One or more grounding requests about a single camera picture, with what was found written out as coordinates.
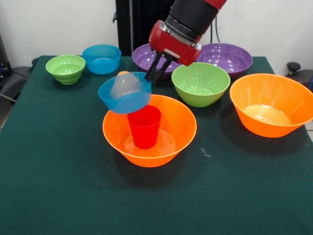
orange bowl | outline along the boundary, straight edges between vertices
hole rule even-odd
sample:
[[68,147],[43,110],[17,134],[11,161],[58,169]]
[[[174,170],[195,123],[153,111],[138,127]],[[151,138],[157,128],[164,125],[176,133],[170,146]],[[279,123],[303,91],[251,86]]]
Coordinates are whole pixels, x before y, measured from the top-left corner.
[[161,113],[156,145],[140,149],[134,144],[127,115],[108,111],[103,120],[103,134],[108,143],[135,165],[157,167],[167,164],[194,139],[196,118],[191,110],[176,99],[153,94],[149,105]]
[[313,93],[274,74],[244,76],[230,88],[243,125],[259,136],[282,137],[313,119]]

black cable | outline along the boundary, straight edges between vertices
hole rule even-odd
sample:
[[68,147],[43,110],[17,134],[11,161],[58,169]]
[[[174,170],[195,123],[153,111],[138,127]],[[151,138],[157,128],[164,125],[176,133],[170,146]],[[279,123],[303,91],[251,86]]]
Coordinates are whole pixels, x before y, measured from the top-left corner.
[[212,43],[213,42],[213,28],[212,28],[212,24],[211,24],[211,40],[210,40],[210,42]]
[[216,31],[217,40],[219,40],[219,43],[220,43],[221,41],[220,41],[219,33],[217,30],[217,16],[215,17],[215,31]]

orange ball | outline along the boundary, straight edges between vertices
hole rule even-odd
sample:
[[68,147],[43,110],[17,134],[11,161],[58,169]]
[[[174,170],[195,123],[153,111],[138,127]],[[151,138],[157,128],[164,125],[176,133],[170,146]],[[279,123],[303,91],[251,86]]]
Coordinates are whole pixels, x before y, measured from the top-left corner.
[[119,73],[117,74],[117,76],[124,75],[124,74],[126,74],[126,73],[129,73],[129,72],[128,72],[128,71],[121,71],[121,72],[119,72]]

white wall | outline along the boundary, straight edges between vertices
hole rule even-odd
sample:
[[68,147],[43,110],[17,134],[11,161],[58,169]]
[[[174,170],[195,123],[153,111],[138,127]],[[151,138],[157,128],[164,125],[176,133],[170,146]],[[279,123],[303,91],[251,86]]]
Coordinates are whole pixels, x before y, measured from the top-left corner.
[[[312,7],[312,0],[228,0],[219,14],[219,36],[253,56],[267,56],[278,74],[292,60],[313,69]],[[0,32],[12,65],[30,65],[43,54],[118,45],[114,12],[115,0],[0,0]],[[209,40],[207,33],[202,42]]]
[[12,66],[40,55],[118,45],[115,0],[0,0],[0,33]]
[[[312,0],[228,0],[218,14],[219,37],[266,56],[277,74],[286,74],[289,61],[313,69],[312,8]],[[208,32],[202,42],[210,42]]]

purple bowl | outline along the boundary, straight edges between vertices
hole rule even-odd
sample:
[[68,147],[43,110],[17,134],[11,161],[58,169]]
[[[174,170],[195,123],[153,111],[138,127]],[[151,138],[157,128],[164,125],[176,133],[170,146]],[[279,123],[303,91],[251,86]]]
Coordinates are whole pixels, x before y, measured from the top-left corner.
[[202,47],[197,61],[216,65],[233,79],[246,71],[252,65],[253,59],[249,52],[241,47],[226,43],[212,43]]
[[[151,51],[151,47],[149,44],[142,45],[138,47],[134,52],[133,52],[133,61],[135,64],[140,68],[141,71],[148,71],[150,65],[152,64],[154,58],[156,56],[156,53]],[[165,58],[161,58],[158,65],[157,69],[160,69],[162,65],[165,62]],[[169,79],[171,78],[172,72],[179,67],[181,64],[172,62],[170,66],[167,68],[165,73],[162,76],[162,79]]]

